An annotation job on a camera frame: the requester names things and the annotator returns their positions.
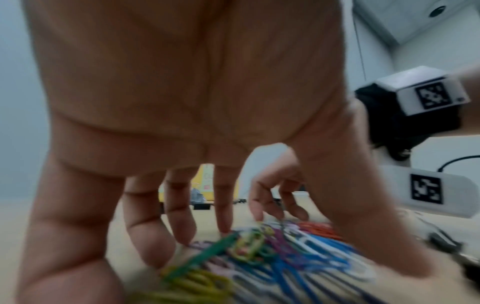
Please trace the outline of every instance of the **cable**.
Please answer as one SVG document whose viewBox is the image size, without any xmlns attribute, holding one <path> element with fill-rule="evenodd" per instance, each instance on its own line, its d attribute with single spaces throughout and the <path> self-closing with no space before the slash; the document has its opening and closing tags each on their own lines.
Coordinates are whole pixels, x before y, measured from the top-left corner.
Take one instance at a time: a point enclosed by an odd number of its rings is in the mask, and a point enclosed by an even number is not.
<svg viewBox="0 0 480 304">
<path fill-rule="evenodd" d="M 460 158 L 453 159 L 453 160 L 445 163 L 442 167 L 440 167 L 437 170 L 437 172 L 443 172 L 445 167 L 447 167 L 450 164 L 456 163 L 456 162 L 461 161 L 461 160 L 472 159 L 472 158 L 480 158 L 480 155 L 471 155 L 471 156 L 465 156 L 465 157 L 460 157 Z"/>
</svg>

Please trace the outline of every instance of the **table surface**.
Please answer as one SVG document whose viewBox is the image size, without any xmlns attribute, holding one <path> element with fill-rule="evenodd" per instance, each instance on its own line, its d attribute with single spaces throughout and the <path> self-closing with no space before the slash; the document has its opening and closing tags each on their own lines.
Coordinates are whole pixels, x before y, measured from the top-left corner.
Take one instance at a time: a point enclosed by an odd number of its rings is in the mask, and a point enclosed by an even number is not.
<svg viewBox="0 0 480 304">
<path fill-rule="evenodd" d="M 307 198 L 299 198 L 300 205 L 307 209 L 313 221 L 325 218 Z M 13 303 L 13 293 L 17 280 L 23 238 L 28 220 L 30 204 L 26 202 L 0 205 L 0 303 Z M 216 240 L 219 237 L 213 210 L 192 211 L 197 223 L 197 240 Z M 480 224 L 473 220 L 426 215 L 428 220 L 440 225 L 452 235 L 462 240 L 467 238 L 468 253 L 480 252 Z M 422 234 L 427 227 L 419 228 L 418 221 L 407 224 L 416 234 Z M 234 206 L 235 227 L 255 224 L 246 204 Z M 436 275 L 429 279 L 413 279 L 400 276 L 384 267 L 375 267 L 377 280 L 367 289 L 388 303 L 480 303 L 480 293 L 465 279 L 460 268 L 446 254 L 431 250 L 431 258 L 437 267 Z M 146 267 L 133 248 L 123 223 L 119 208 L 108 233 L 107 257 L 123 280 L 127 290 L 155 288 L 158 279 L 152 269 Z"/>
</svg>

